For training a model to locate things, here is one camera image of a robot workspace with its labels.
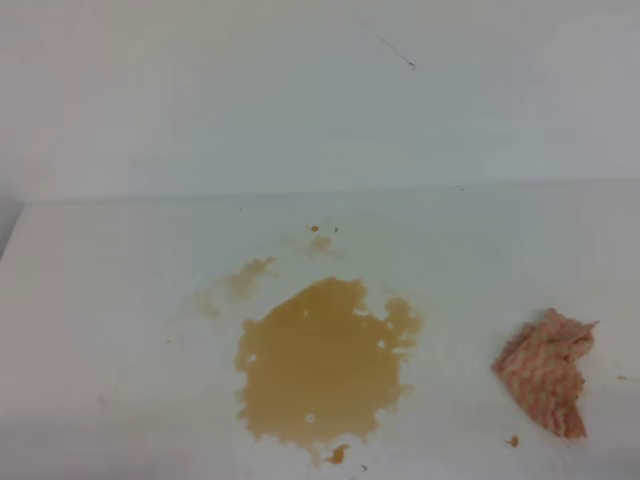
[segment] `puddle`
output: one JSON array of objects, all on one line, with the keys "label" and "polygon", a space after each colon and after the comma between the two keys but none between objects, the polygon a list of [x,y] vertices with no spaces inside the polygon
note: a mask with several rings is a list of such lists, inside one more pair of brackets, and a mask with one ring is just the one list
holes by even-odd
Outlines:
[{"label": "puddle", "polygon": [[376,412],[393,411],[411,391],[400,369],[422,319],[401,298],[387,301],[378,319],[366,295],[359,280],[329,277],[261,321],[245,321],[235,359],[246,375],[238,417],[256,439],[296,444],[318,465],[339,436],[364,442],[379,426]]}]

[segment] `crumb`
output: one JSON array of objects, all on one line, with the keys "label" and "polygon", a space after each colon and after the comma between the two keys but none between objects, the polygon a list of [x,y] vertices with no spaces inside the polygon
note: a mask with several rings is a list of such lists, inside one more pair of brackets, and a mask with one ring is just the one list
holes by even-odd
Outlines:
[{"label": "crumb", "polygon": [[520,440],[518,439],[517,435],[514,435],[513,437],[511,437],[511,440],[505,440],[504,443],[506,443],[507,445],[511,445],[513,448],[518,448],[518,445],[520,445]]},{"label": "crumb", "polygon": [[[537,324],[525,324],[507,342],[492,366],[529,417],[559,437],[587,436],[576,406],[576,399],[584,389],[584,378],[575,363],[593,346],[592,330],[596,323],[582,324],[550,308]],[[565,353],[555,357],[554,351]],[[528,376],[529,364],[536,365],[536,382]],[[541,391],[541,385],[551,386]],[[548,401],[533,404],[525,401],[540,394]]]}]

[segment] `liquid stain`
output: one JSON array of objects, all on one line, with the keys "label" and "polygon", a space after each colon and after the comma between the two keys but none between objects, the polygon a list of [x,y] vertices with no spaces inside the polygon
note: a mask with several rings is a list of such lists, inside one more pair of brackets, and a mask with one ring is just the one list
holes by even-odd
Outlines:
[{"label": "liquid stain", "polygon": [[345,257],[344,251],[332,248],[331,237],[324,235],[316,235],[303,251],[309,258],[324,255],[334,260],[342,260]]},{"label": "liquid stain", "polygon": [[196,304],[198,312],[200,312],[205,317],[216,319],[218,318],[218,316],[220,316],[220,310],[218,310],[218,307],[216,306],[209,289],[203,289],[196,292],[194,296],[194,302]]},{"label": "liquid stain", "polygon": [[315,465],[339,436],[363,442],[411,392],[400,369],[422,318],[401,298],[376,318],[360,280],[311,284],[261,321],[246,320],[235,358],[245,373],[238,417],[257,440],[275,437],[306,449]]},{"label": "liquid stain", "polygon": [[514,435],[511,437],[511,440],[505,440],[504,443],[511,445],[513,448],[518,448],[518,445],[520,445],[520,439],[517,435]]},{"label": "liquid stain", "polygon": [[245,263],[238,273],[232,273],[220,280],[227,300],[248,300],[258,288],[258,277],[265,275],[268,272],[267,267],[275,261],[274,257],[268,257],[266,260],[256,258]]},{"label": "liquid stain", "polygon": [[344,452],[349,448],[349,445],[342,444],[333,449],[333,453],[330,457],[324,459],[325,462],[333,463],[334,465],[339,465],[344,461]]}]

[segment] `splatter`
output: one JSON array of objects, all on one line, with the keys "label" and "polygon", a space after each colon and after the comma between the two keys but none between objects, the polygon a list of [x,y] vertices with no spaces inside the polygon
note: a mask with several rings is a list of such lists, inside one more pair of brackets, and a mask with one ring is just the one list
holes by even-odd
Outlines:
[{"label": "splatter", "polygon": [[334,260],[342,260],[345,257],[345,252],[342,250],[336,250],[331,247],[331,238],[323,235],[316,235],[316,237],[309,242],[309,245],[303,251],[309,258],[313,258],[317,255],[324,255]]},{"label": "splatter", "polygon": [[346,443],[334,448],[331,456],[325,458],[324,461],[333,463],[334,465],[341,464],[344,461],[344,452],[347,448],[349,448],[349,445],[347,445]]},{"label": "splatter", "polygon": [[205,317],[216,319],[220,316],[220,310],[218,310],[215,300],[212,297],[212,292],[208,288],[196,292],[194,295],[194,303],[197,311]]},{"label": "splatter", "polygon": [[511,440],[505,440],[504,443],[506,443],[507,445],[511,445],[513,448],[518,448],[518,445],[520,445],[520,440],[518,439],[517,435],[514,435],[513,437],[511,437]]},{"label": "splatter", "polygon": [[266,260],[254,259],[243,265],[238,273],[224,277],[220,283],[224,286],[225,296],[230,302],[247,300],[258,288],[257,278],[267,273],[267,267],[275,262],[274,257]]},{"label": "splatter", "polygon": [[318,465],[322,446],[344,434],[366,440],[379,426],[376,412],[393,412],[411,392],[400,382],[400,368],[422,318],[406,300],[393,298],[380,320],[366,295],[360,280],[330,277],[261,321],[245,321],[235,358],[246,376],[238,417],[256,440],[270,435],[296,444]]}]

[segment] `white surface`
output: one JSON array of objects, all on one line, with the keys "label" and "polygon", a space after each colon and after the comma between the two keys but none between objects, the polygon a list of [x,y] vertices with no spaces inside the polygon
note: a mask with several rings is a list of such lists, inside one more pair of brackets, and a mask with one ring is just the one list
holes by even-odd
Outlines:
[{"label": "white surface", "polygon": [[[640,382],[617,376],[640,378],[638,204],[640,184],[618,182],[27,207],[0,263],[1,476],[637,479]],[[344,260],[296,251],[314,223],[339,227]],[[280,275],[254,300],[216,322],[185,310],[267,255]],[[327,274],[384,280],[427,323],[403,370],[414,394],[368,445],[346,439],[343,465],[310,468],[235,419],[232,360],[242,319]],[[580,365],[590,436],[575,444],[489,371],[550,306],[601,321]]]},{"label": "white surface", "polygon": [[639,18],[633,0],[3,0],[0,191],[638,177]]}]

